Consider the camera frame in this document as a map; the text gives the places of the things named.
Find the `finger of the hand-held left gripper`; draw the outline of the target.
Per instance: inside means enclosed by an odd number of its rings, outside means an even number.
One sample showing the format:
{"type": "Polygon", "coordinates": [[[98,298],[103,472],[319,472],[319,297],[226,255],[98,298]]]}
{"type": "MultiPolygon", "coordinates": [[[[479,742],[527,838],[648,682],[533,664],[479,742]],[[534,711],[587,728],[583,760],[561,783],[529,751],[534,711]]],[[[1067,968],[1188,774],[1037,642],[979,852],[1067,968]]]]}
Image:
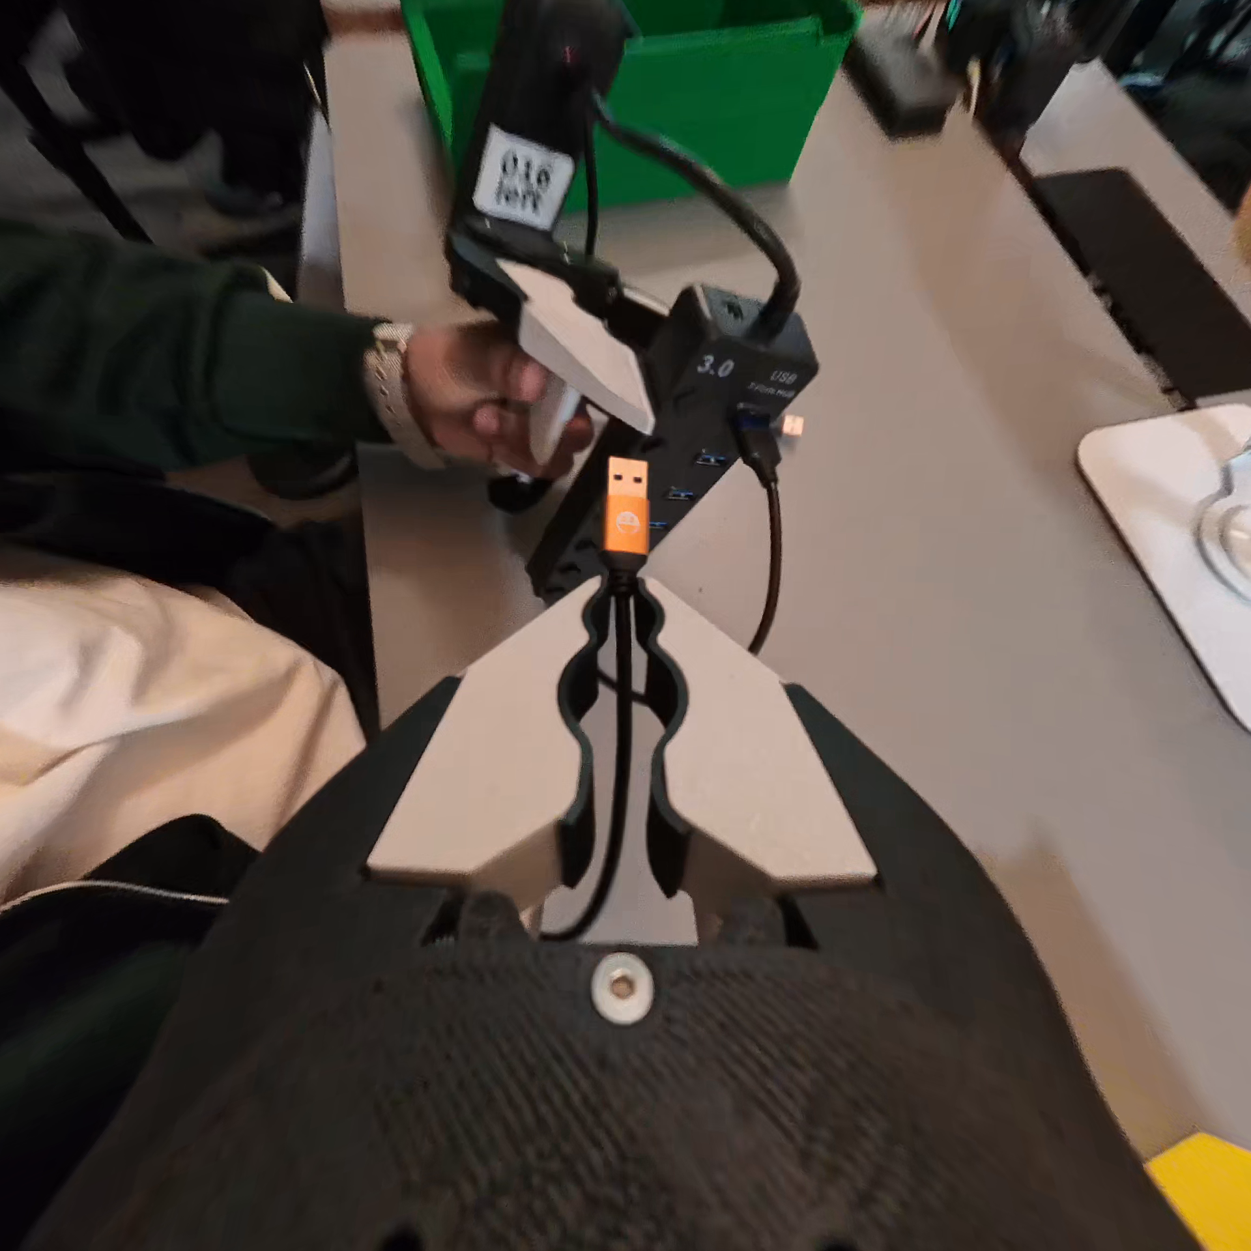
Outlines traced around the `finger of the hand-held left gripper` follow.
{"type": "Polygon", "coordinates": [[[584,401],[650,436],[657,415],[634,350],[580,307],[564,279],[512,259],[500,268],[522,291],[520,348],[550,373],[530,436],[564,436],[584,401]]]}

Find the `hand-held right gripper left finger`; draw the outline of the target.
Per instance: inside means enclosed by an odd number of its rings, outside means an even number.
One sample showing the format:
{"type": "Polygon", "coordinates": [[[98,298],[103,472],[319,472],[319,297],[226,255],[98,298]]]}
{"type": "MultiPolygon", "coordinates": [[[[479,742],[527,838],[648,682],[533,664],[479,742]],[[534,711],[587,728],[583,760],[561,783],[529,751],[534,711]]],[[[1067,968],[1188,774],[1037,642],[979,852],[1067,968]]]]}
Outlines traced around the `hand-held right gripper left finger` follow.
{"type": "Polygon", "coordinates": [[[480,657],[368,856],[370,877],[508,896],[522,913],[577,886],[595,852],[600,579],[480,657]]]}

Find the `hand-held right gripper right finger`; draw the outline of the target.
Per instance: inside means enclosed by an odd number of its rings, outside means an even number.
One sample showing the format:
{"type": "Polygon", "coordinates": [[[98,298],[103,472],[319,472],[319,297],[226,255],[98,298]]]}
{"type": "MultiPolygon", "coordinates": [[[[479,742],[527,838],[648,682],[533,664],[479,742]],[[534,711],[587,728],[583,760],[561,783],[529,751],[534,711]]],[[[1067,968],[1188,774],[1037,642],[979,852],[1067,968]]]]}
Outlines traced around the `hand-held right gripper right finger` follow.
{"type": "Polygon", "coordinates": [[[698,924],[736,903],[872,884],[878,867],[782,678],[661,581],[640,581],[646,701],[661,724],[647,854],[698,924]]]}

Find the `black USB hub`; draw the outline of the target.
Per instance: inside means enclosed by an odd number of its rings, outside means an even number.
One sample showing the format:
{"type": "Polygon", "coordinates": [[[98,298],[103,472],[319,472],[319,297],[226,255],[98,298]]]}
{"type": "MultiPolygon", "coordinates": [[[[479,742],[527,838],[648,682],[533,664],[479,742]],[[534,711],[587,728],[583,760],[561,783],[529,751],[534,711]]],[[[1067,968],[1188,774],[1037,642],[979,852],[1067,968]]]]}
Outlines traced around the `black USB hub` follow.
{"type": "Polygon", "coordinates": [[[778,426],[818,372],[800,314],[772,340],[751,337],[764,305],[736,291],[696,283],[672,307],[625,291],[598,328],[625,347],[650,401],[652,425],[605,415],[584,464],[572,476],[534,549],[527,572],[547,606],[601,571],[597,554],[611,457],[650,469],[650,546],[665,542],[741,458],[739,429],[778,426]]]}

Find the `green plastic bin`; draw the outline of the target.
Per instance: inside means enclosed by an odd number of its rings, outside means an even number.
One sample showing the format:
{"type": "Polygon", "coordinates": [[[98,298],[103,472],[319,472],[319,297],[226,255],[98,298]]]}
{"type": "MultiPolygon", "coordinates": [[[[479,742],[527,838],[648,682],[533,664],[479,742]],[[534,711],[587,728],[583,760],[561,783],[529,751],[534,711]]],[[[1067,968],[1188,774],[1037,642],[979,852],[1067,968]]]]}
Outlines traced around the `green plastic bin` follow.
{"type": "MultiPolygon", "coordinates": [[[[501,1],[405,1],[404,20],[450,168],[470,141],[501,1]]],[[[633,33],[608,94],[741,189],[791,179],[862,22],[851,1],[627,1],[633,33]]]]}

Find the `yellow plastic bin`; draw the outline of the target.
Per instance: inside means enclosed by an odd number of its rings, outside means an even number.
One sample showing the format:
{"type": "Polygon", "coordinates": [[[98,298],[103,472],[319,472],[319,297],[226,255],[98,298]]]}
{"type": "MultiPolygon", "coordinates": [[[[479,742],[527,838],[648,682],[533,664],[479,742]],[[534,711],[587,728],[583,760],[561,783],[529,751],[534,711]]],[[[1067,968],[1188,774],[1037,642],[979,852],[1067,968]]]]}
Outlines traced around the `yellow plastic bin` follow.
{"type": "Polygon", "coordinates": [[[1147,1171],[1203,1248],[1250,1248],[1249,1149],[1192,1134],[1151,1157],[1147,1171]]]}

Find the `person's left forearm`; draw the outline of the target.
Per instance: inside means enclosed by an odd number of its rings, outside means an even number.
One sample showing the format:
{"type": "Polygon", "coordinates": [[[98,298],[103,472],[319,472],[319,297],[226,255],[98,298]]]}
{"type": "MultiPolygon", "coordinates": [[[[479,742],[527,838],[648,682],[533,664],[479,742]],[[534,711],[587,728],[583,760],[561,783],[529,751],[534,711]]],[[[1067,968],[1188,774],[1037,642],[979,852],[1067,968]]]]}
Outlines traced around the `person's left forearm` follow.
{"type": "Polygon", "coordinates": [[[192,469],[361,442],[438,469],[411,337],[281,297],[256,265],[5,219],[3,471],[192,469]]]}

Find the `person's left hand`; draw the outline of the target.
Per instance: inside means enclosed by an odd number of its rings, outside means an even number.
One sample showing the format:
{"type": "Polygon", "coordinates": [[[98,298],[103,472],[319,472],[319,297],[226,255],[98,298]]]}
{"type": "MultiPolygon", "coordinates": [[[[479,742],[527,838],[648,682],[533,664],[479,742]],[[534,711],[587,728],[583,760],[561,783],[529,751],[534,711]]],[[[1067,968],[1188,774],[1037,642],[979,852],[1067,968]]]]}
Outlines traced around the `person's left hand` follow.
{"type": "Polygon", "coordinates": [[[498,322],[418,328],[405,364],[415,419],[452,458],[559,479],[594,442],[593,421],[579,410],[552,460],[533,455],[532,416],[554,378],[498,322]]]}

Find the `person's white pants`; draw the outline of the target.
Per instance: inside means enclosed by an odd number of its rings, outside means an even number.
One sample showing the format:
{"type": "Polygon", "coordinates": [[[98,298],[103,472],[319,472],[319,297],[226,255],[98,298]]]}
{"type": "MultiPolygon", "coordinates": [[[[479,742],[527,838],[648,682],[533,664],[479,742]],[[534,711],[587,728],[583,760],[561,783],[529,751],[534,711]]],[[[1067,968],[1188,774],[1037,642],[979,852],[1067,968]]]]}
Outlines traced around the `person's white pants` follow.
{"type": "Polygon", "coordinates": [[[224,594],[3,544],[3,904],[185,817],[262,850],[365,746],[342,676],[224,594]]]}

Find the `black office chair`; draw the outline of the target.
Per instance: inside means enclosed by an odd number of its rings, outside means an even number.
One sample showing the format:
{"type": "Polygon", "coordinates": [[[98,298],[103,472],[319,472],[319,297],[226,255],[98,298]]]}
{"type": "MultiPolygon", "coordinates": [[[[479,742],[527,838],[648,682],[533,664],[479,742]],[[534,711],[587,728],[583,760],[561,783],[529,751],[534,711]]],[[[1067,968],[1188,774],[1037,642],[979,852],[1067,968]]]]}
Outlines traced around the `black office chair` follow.
{"type": "Polygon", "coordinates": [[[123,239],[151,241],[87,144],[131,137],[149,158],[176,162],[215,134],[212,208],[226,216],[284,212],[305,186],[329,36],[322,2],[5,1],[3,98],[34,150],[123,239]],[[28,68],[58,13],[80,47],[67,83],[84,120],[55,112],[28,68]]]}

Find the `instruction sheet on stand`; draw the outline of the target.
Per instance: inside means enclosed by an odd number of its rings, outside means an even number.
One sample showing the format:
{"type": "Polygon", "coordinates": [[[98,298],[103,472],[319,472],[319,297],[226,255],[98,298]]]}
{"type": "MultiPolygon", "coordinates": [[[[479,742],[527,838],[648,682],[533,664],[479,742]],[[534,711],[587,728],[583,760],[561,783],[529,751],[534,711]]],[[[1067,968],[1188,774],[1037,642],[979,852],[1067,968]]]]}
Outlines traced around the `instruction sheet on stand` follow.
{"type": "Polygon", "coordinates": [[[1076,458],[1215,693],[1250,729],[1249,393],[1092,430],[1076,458]]]}

